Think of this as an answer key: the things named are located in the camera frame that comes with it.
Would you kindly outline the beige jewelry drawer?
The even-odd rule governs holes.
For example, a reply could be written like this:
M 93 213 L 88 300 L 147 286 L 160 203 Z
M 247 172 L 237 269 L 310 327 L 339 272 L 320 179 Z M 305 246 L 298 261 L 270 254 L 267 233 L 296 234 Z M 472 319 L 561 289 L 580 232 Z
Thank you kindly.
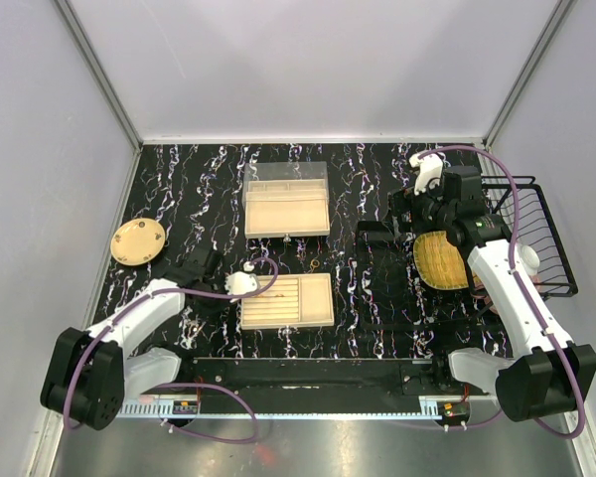
M 243 198 L 247 239 L 325 237 L 330 233 L 325 179 L 251 181 Z

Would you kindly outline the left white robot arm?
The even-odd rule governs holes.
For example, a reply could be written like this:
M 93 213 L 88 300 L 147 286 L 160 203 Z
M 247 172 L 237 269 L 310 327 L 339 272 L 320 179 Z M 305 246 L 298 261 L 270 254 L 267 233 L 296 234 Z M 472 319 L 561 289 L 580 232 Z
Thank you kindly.
M 128 398 L 163 384 L 175 394 L 194 383 L 195 370 L 173 351 L 153 348 L 133 356 L 157 328 L 186 307 L 184 289 L 203 293 L 193 300 L 219 306 L 210 293 L 223 255 L 197 247 L 182 261 L 162 265 L 141 293 L 112 316 L 85 330 L 69 327 L 56 340 L 40 394 L 40 404 L 79 425 L 102 430 Z

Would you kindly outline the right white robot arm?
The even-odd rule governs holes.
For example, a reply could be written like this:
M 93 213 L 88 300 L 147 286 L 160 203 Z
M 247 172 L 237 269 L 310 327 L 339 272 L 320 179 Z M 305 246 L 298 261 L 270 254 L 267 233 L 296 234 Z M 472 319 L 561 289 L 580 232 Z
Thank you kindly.
M 482 176 L 472 166 L 423 166 L 403 192 L 417 233 L 443 232 L 469 273 L 482 282 L 506 329 L 513 355 L 499 358 L 476 348 L 449 354 L 431 369 L 443 394 L 465 383 L 495 397 L 514 422 L 575 411 L 596 373 L 596 353 L 577 345 L 556 321 L 518 255 L 516 232 L 489 210 Z

